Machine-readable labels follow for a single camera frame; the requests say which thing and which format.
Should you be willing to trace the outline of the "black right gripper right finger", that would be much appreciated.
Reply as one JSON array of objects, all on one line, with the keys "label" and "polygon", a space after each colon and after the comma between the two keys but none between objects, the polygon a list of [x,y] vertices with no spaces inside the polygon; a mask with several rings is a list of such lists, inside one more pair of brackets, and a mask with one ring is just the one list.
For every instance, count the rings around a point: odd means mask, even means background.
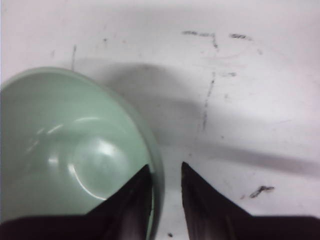
[{"label": "black right gripper right finger", "polygon": [[320,220],[303,215],[252,215],[181,164],[182,205],[191,240],[318,240]]}]

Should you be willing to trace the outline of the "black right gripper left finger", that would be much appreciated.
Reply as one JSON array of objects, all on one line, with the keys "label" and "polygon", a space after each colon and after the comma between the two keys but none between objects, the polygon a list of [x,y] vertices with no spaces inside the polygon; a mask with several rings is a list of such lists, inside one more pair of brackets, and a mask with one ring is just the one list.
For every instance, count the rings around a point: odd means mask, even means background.
[{"label": "black right gripper left finger", "polygon": [[27,216],[0,225],[2,240],[144,240],[153,181],[143,166],[115,194],[86,214]]}]

